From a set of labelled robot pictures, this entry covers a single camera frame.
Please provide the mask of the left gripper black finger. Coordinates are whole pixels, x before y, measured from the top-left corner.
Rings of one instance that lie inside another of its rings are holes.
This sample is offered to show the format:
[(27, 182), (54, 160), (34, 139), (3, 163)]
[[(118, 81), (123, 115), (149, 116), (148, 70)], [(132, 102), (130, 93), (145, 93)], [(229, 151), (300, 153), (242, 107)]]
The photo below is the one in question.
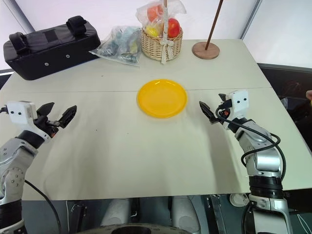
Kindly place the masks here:
[(46, 104), (40, 106), (37, 109), (37, 116), (38, 117), (47, 117), (50, 114), (54, 104), (55, 104), (54, 102), (49, 102), (49, 103), (46, 103)]
[(62, 117), (58, 120), (59, 122), (59, 127), (65, 128), (71, 120), (74, 118), (77, 112), (77, 106), (74, 105), (70, 108), (68, 108), (63, 114)]

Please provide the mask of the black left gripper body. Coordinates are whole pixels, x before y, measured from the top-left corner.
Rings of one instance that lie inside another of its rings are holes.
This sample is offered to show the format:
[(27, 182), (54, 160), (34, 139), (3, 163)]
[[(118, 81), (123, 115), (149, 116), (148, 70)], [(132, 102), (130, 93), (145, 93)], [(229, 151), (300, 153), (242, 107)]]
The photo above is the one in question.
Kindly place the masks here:
[(50, 121), (47, 116), (39, 116), (34, 121), (34, 125), (38, 127), (45, 137), (53, 138), (58, 132), (60, 123), (58, 121)]

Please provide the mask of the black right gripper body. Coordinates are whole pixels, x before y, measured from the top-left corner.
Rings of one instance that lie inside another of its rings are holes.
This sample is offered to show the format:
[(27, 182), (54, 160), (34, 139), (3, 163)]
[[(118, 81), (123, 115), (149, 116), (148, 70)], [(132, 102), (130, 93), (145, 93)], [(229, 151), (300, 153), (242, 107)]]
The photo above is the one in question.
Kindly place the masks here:
[(222, 102), (216, 109), (215, 114), (219, 122), (224, 122), (230, 115), (230, 108), (232, 107), (232, 100), (228, 99)]

